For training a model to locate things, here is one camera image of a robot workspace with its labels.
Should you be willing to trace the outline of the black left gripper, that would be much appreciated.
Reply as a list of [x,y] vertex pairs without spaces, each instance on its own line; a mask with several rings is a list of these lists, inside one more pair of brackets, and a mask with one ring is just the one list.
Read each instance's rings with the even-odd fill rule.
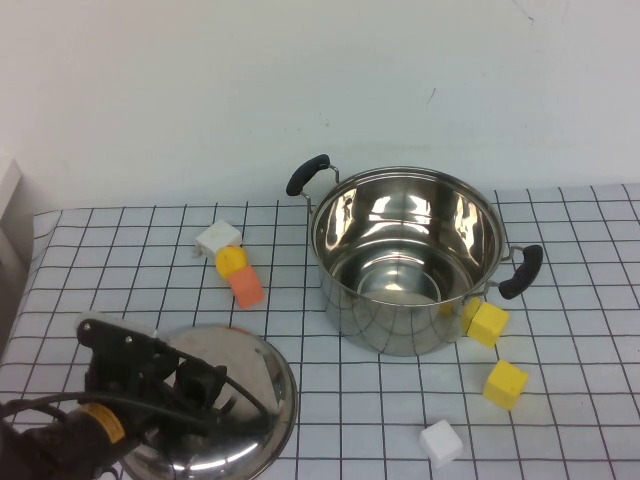
[[212,407],[225,383],[225,366],[175,349],[95,350],[85,374],[83,414],[111,440],[138,440],[153,431],[204,437],[213,431]]

